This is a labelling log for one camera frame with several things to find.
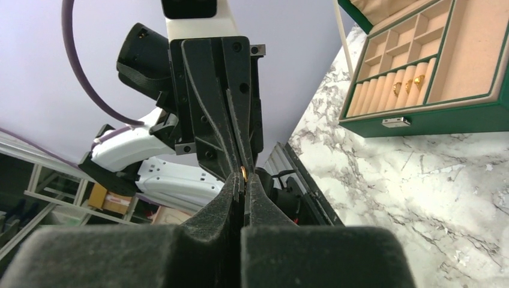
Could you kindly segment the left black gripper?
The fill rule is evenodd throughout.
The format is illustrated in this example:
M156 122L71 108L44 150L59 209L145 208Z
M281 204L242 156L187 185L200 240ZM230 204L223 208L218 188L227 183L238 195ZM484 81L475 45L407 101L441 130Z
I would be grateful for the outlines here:
M264 54L264 45L244 36L170 42L171 89L157 105L178 117L170 135L176 153L195 154L221 181L241 166L250 174L263 149L258 60Z

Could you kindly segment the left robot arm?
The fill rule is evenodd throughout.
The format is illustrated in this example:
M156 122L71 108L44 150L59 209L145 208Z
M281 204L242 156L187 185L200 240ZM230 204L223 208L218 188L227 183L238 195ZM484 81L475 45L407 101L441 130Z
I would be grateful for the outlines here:
M143 24L128 33L119 79L156 101L136 125L105 125L79 167L123 196L191 188L239 177L239 208L263 149L258 61L264 47L244 35L169 40Z

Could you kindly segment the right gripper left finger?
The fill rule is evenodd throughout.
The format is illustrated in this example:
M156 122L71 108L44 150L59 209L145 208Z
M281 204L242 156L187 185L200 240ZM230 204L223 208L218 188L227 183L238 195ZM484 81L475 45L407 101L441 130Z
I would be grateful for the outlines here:
M20 247L2 287L239 287L240 173L175 225L45 226Z

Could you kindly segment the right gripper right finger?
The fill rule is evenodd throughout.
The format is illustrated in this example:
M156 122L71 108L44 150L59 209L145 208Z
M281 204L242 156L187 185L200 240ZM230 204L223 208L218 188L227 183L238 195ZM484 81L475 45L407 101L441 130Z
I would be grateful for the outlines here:
M297 226L241 176L250 222L240 236L241 287L414 287L402 245L387 229Z

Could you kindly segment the green jewelry box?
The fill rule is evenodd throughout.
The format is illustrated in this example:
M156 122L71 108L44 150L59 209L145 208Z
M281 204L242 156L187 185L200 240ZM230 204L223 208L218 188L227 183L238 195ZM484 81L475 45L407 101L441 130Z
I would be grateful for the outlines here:
M366 33L339 116L362 137L508 130L508 2L340 1Z

